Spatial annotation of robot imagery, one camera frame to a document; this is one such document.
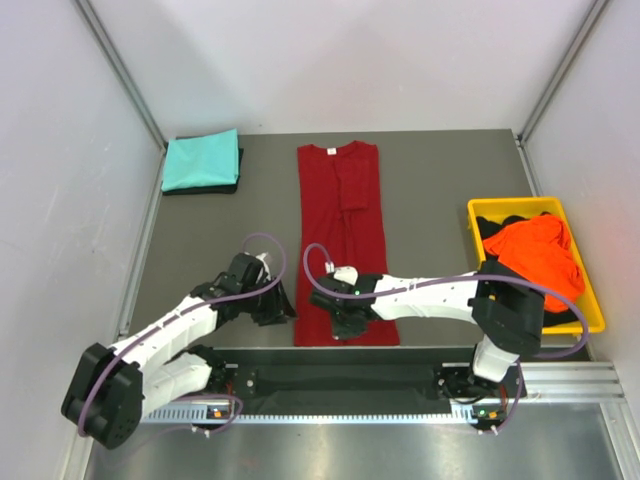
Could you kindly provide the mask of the dark red t-shirt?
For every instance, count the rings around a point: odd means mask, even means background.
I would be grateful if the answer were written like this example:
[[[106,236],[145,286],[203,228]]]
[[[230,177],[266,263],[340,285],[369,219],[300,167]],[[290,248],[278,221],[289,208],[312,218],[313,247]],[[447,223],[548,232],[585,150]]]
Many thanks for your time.
[[[337,266],[359,273],[386,273],[386,239],[381,208],[379,150],[353,141],[342,147],[313,144],[297,149],[301,198],[301,247],[324,246]],[[395,346],[393,321],[373,321],[351,340],[334,338],[329,313],[310,303],[312,285],[299,268],[296,284],[294,345]]]

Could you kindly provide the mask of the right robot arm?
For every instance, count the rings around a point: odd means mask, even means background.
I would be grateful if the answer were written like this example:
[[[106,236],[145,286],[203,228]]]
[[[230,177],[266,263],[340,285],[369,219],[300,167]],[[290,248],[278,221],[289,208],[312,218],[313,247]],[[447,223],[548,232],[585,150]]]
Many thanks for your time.
[[[478,326],[466,374],[442,369],[438,382],[450,398],[492,394],[521,357],[541,349],[544,294],[497,261],[485,261],[477,272],[447,279],[400,278],[361,274],[339,267],[314,279],[310,303],[330,315],[340,340],[364,334],[375,321],[441,318]]]

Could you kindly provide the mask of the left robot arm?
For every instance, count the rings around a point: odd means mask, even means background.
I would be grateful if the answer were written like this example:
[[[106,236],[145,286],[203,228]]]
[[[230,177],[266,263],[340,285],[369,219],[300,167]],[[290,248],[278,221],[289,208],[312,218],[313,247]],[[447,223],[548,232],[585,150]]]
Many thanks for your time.
[[[216,396],[227,374],[198,339],[246,314],[259,326],[296,316],[279,276],[264,254],[237,254],[214,280],[138,333],[82,353],[61,405],[79,435],[107,449],[128,440],[141,420],[181,397]]]

